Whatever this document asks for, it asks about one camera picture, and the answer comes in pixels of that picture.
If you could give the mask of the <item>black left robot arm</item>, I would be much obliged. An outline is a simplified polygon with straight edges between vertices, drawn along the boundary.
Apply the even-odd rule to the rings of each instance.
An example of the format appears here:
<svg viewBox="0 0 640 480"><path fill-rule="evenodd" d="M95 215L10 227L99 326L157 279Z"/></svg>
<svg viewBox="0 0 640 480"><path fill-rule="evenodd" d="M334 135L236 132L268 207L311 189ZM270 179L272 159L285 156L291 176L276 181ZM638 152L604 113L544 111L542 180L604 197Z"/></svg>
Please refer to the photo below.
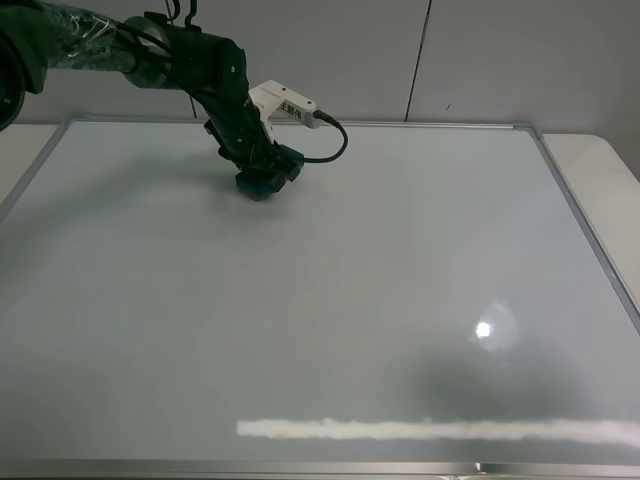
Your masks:
<svg viewBox="0 0 640 480"><path fill-rule="evenodd" d="M301 155L268 137L250 98L245 52L228 38L172 25L156 12L118 22L67 5L2 2L3 127L26 94L43 91L52 69L119 72L141 89L186 92L206 111L205 128L222 157L270 193L302 170Z"/></svg>

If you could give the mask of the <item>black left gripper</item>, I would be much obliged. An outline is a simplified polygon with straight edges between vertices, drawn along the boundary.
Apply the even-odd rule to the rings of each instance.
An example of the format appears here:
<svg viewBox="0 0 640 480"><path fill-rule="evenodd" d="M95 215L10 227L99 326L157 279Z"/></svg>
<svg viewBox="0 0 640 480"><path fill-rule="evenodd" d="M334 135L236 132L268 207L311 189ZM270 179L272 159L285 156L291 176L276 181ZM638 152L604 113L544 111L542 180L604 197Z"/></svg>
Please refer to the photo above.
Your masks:
<svg viewBox="0 0 640 480"><path fill-rule="evenodd" d="M295 180L304 155L279 144L273 159L274 147L250 99L244 50L229 38L187 28L171 28L169 46L169 86L193 96L206 111L214 137L239 170L236 182L283 186Z"/></svg>

